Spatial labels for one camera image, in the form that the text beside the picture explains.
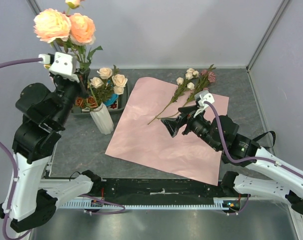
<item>flower vase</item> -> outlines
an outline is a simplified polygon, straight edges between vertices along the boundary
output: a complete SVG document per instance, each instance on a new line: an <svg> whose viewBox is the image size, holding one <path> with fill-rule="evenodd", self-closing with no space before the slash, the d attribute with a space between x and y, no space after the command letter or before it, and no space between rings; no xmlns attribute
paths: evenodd
<svg viewBox="0 0 303 240"><path fill-rule="evenodd" d="M90 112L90 115L102 134L110 134L114 130L114 123L105 104L100 104Z"/></svg>

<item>white robotic arm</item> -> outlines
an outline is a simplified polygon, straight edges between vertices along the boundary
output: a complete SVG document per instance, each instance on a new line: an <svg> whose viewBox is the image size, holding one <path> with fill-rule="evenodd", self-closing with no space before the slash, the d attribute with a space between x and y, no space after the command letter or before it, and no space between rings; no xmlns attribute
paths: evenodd
<svg viewBox="0 0 303 240"><path fill-rule="evenodd" d="M303 214L303 171L286 163L254 140L237 133L239 126L227 115L219 116L212 103L213 95L207 90L195 96L196 105L181 107L177 118L162 118L172 137L186 125L183 135L195 133L216 151L222 152L225 164L241 166L262 173L272 180L248 177L228 171L221 187L226 194L250 194L268 197L291 205L292 209ZM215 119L210 122L202 116L211 107Z"/></svg>
<svg viewBox="0 0 303 240"><path fill-rule="evenodd" d="M49 221L56 209L82 194L87 194L101 178L87 170L77 178L49 190L39 189L40 181L54 146L60 139L59 131L79 96L86 97L84 83L75 74L74 56L56 52L40 54L42 64L51 64L56 90L51 92L41 83L30 84L21 92L16 107L23 112L23 121L17 129L12 148L18 167L18 176L11 184L0 217L9 214L10 226L21 233ZM11 195L12 183L15 190Z"/></svg>

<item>pink wrapping paper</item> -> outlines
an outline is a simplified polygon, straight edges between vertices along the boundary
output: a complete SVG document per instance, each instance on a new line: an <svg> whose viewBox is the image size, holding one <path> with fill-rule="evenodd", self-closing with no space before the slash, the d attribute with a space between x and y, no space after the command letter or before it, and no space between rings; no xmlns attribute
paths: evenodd
<svg viewBox="0 0 303 240"><path fill-rule="evenodd" d="M106 150L107 155L177 174L217 186L221 152L215 152L194 133L170 136L160 120L147 125L171 100L177 85L152 77L140 78L126 104L117 128ZM189 92L172 103L161 117L177 112ZM214 106L220 115L227 114L229 98L213 94ZM204 117L212 121L214 114L207 109Z"/></svg>

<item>cable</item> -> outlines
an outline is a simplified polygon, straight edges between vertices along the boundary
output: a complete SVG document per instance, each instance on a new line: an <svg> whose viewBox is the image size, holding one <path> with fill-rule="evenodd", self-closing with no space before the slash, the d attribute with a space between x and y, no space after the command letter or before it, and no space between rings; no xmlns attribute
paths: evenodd
<svg viewBox="0 0 303 240"><path fill-rule="evenodd" d="M240 214L242 211L244 211L244 209L245 209L245 208L247 207L247 205L248 205L250 196L251 196L250 194L247 195L246 202L245 202L244 206L243 206L241 209L239 209L239 211L231 212L231 213L228 213L227 215L238 215L238 214Z"/></svg>
<svg viewBox="0 0 303 240"><path fill-rule="evenodd" d="M10 192L9 192L9 196L8 196L8 200L7 200L7 206L6 206L6 210L10 210L11 209L11 206L12 206L12 201L13 201L13 196L14 196L14 192L15 192L15 189L16 189L16 185L17 185L17 181L14 181L14 179L17 179L18 178L18 167L17 167L17 163L13 157L13 155L11 154L11 152L8 150L8 148L2 144L0 142L0 148L7 154L7 156L9 157L10 161L11 161L11 164L12 164L12 168L13 168L13 181L12 181L12 185L11 185L11 189L10 189ZM5 214L5 217L4 217L4 220L3 220L3 223L2 223L2 234L3 234L3 237L6 239L6 240L20 240L22 238L24 238L25 236L27 236L31 230L28 230L27 232L25 232L22 236L19 236L17 238L10 238L8 235L7 235L7 231L6 231L6 226L7 226L7 221L8 221L8 218L9 218L9 212Z"/></svg>
<svg viewBox="0 0 303 240"><path fill-rule="evenodd" d="M19 60L14 60L14 61L7 61L7 62L0 63L0 69L4 68L4 67L12 66L12 65L17 65L17 64L26 64L26 63L40 62L42 60L43 60L42 57L37 57L37 58L27 58L27 59L19 59ZM0 148L9 157L9 159L11 161L11 164L12 164L12 170L13 170L13 181L12 181L12 184L11 184L11 189L9 191L9 196L8 196L7 206L6 206L6 210L10 210L11 206L12 206L12 201L13 201L13 196L14 196L14 193L15 193L16 185L17 185L17 181L15 181L14 179L18 178L18 167L17 167L17 163L16 163L13 155L11 154L11 152L1 142L0 142ZM5 214L5 217L4 217L4 220L3 220L3 224L2 224L2 234L3 234L3 237L6 240L20 240L20 239L24 238L25 236L27 236L31 232L31 230L28 230L27 232L25 232L20 237L10 238L7 235L7 231L6 231L6 226L7 226L8 218L9 218L9 212Z"/></svg>
<svg viewBox="0 0 303 240"><path fill-rule="evenodd" d="M222 148L223 148L224 153L226 154L229 161L231 161L234 164L238 164L238 163L242 163L242 162L246 162L246 161L253 161L253 160L263 160L263 161L266 161L266 162L269 162L269 163L272 163L272 164L276 163L276 161L274 161L274 160L271 160L271 159L266 158L266 157L261 157L261 156L244 157L244 158L238 159L238 160L233 159L232 156L230 155L230 153L228 152L228 148L227 148L227 145L226 145L226 142L225 142L225 138L224 138L224 134L223 134L223 128L222 128L222 124L221 124L221 120L220 120L218 112L216 111L215 107L210 102L205 101L204 104L207 104L208 106L210 106L211 110L213 111L213 113L215 115L215 118L216 118L216 121L217 121L219 137L220 137L221 144L222 144ZM292 174L294 174L294 175L303 179L302 174L290 169L289 167L284 166L284 165L279 165L279 167L281 167L283 169L286 169L290 173L292 173Z"/></svg>
<svg viewBox="0 0 303 240"><path fill-rule="evenodd" d="M74 171L74 172L73 172L73 173L70 175L70 177L69 177L69 181L71 181L72 176L73 176L75 173L78 173L79 175L81 175L81 173L80 173L79 171Z"/></svg>
<svg viewBox="0 0 303 240"><path fill-rule="evenodd" d="M0 63L0 69L12 65L17 65L17 64L27 64L27 63L35 63L35 62L40 62L43 61L43 58L37 57L37 58L27 58L27 59L19 59L19 60L14 60L14 61L7 61Z"/></svg>
<svg viewBox="0 0 303 240"><path fill-rule="evenodd" d="M89 198L89 199L92 199L92 200L96 200L97 202L100 202L102 204L108 204L108 205L112 205L112 206L116 206L116 207L120 207L122 208L122 210L118 210L118 211L109 211L109 212L90 212L90 211L87 211L87 210L84 210L85 213L87 214L94 214L94 215L111 215L111 214L120 214L122 212L124 212L126 210L125 206L124 205L120 205L120 204L117 204L117 203L112 203L112 202L109 202L109 201L105 201L105 200L100 200L96 197L93 197L93 196L89 196L87 194L82 194L80 195L81 197L85 197L85 198Z"/></svg>

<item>gray tabletop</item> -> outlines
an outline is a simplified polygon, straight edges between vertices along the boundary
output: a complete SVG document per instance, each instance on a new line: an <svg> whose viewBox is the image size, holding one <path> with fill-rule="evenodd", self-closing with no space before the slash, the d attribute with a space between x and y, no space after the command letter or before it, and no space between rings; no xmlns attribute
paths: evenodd
<svg viewBox="0 0 303 240"><path fill-rule="evenodd" d="M186 69L122 69L128 78L130 90L141 77L153 77L169 83L176 83L183 77ZM254 94L245 69L216 69L216 83L210 86L210 92L229 97L228 116L239 125L239 134L254 138L264 132ZM112 115L117 127L121 114ZM53 158L51 177L69 177L75 171L91 170L103 178L182 178L181 176L159 171L150 167L105 155L113 136L99 132L90 115L70 115L66 130L57 144ZM226 171L236 171L250 177L265 176L221 162L219 178Z"/></svg>

